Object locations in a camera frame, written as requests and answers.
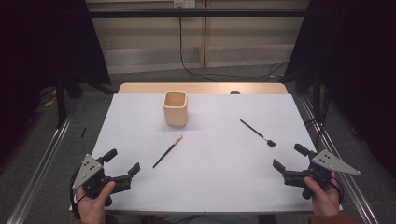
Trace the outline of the metal floor rail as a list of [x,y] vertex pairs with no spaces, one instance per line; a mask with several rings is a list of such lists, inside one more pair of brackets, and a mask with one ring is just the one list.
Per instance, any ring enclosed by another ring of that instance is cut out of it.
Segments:
[[[316,147],[327,149],[336,157],[342,159],[341,154],[329,136],[325,126],[320,121],[318,121],[314,115],[314,108],[308,97],[298,96],[298,102],[302,104],[304,113],[308,116],[308,123],[311,124],[315,129],[315,139],[318,141]],[[353,202],[355,208],[359,212],[362,222],[364,224],[379,224],[371,205],[368,203],[360,187],[355,181],[356,176],[342,173],[339,173],[337,176],[343,184],[348,198]]]
[[56,154],[59,145],[64,139],[64,136],[75,114],[79,102],[80,100],[75,100],[71,103],[70,109],[68,110],[69,114],[65,116],[61,124],[55,129],[54,135],[52,136],[40,163],[35,169],[33,177],[29,181],[29,184],[27,185],[25,191],[23,192],[16,206],[14,207],[9,219],[7,220],[7,224],[24,223],[35,200],[35,197],[42,186],[42,181],[44,180],[48,172],[54,155]]

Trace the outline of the person's left hand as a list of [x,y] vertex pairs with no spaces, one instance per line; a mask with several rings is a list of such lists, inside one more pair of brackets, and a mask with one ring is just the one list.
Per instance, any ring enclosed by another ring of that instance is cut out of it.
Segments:
[[79,222],[81,224],[106,224],[105,202],[114,188],[115,183],[113,181],[108,182],[95,199],[85,197],[83,187],[77,189],[76,198],[78,200]]

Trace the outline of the black brush with orange tip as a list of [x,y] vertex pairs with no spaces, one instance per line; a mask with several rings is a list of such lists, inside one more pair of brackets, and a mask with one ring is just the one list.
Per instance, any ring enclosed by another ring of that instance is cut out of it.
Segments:
[[161,157],[152,165],[152,169],[154,169],[166,156],[167,154],[183,139],[183,135],[180,135],[176,141],[161,155]]

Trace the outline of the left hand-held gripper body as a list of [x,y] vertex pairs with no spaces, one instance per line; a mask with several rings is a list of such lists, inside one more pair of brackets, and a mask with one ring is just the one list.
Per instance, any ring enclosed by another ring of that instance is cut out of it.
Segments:
[[103,156],[95,159],[92,155],[87,154],[78,168],[76,178],[72,182],[72,190],[83,187],[87,196],[95,199],[110,181],[116,184],[112,194],[131,188],[132,178],[128,174],[116,177],[106,176],[104,164]]

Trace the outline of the black brush with black head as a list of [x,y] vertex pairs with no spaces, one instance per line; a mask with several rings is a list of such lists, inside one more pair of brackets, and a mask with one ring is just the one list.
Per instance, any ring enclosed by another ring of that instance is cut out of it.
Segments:
[[249,124],[247,124],[244,120],[240,119],[240,121],[245,126],[247,126],[251,131],[253,131],[255,134],[257,134],[260,138],[262,138],[269,147],[274,147],[276,145],[276,143],[274,141],[272,141],[271,139],[265,138],[261,133],[259,133],[257,130],[255,130],[253,127],[251,127]]

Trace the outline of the black stand pole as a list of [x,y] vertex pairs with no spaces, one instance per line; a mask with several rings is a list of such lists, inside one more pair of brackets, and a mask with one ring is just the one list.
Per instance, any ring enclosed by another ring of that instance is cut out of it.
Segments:
[[320,120],[320,81],[318,69],[316,69],[314,73],[313,109],[316,120]]
[[62,72],[56,75],[56,95],[57,95],[57,106],[58,106],[58,125],[60,128],[66,119],[66,107],[64,99],[64,85],[62,81]]

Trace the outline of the white wall socket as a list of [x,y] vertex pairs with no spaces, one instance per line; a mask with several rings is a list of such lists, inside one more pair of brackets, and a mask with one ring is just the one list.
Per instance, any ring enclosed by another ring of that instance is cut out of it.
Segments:
[[195,0],[173,0],[176,9],[195,9]]

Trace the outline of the white table sheet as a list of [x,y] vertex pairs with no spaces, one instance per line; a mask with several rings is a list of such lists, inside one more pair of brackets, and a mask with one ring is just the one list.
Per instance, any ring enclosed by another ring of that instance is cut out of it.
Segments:
[[[110,176],[141,170],[129,190],[113,195],[110,210],[132,213],[308,212],[299,188],[287,186],[273,159],[302,171],[309,160],[294,149],[313,143],[289,94],[191,94],[188,122],[166,124],[163,96],[113,97],[92,155],[115,148]],[[240,119],[276,143],[269,147]],[[180,136],[183,139],[154,168]]]

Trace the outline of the dark curtain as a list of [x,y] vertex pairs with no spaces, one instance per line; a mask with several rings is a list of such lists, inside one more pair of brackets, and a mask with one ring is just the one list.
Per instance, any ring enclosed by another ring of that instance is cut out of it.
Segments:
[[285,77],[329,90],[396,179],[396,0],[308,0]]
[[58,75],[110,82],[86,0],[0,0],[0,166]]

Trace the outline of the person's right hand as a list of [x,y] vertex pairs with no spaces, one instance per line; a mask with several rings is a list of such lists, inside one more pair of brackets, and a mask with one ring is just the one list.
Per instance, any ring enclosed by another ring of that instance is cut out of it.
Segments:
[[310,176],[307,176],[304,182],[314,192],[312,207],[315,216],[332,217],[340,213],[340,196],[335,172],[332,172],[331,184],[325,189]]

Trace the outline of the black horizontal bar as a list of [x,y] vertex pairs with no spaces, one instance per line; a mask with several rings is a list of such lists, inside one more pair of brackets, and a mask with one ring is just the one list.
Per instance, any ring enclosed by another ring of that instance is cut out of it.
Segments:
[[303,9],[148,9],[89,11],[93,18],[143,17],[304,17]]

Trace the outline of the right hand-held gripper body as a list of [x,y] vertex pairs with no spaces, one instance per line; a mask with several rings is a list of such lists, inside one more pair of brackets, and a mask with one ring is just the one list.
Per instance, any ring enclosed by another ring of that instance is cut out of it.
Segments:
[[351,175],[361,174],[360,171],[337,158],[328,150],[322,150],[319,153],[312,150],[309,151],[310,153],[306,157],[310,163],[306,170],[298,172],[286,169],[282,174],[286,185],[304,189],[302,196],[306,200],[309,200],[314,195],[314,192],[304,182],[306,176],[312,177],[324,189],[331,184],[332,172]]

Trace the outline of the beige square cup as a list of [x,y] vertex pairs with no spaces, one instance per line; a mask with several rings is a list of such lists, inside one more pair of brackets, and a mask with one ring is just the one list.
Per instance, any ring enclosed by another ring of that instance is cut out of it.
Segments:
[[165,122],[169,126],[182,127],[188,122],[188,96],[186,92],[169,91],[163,99]]

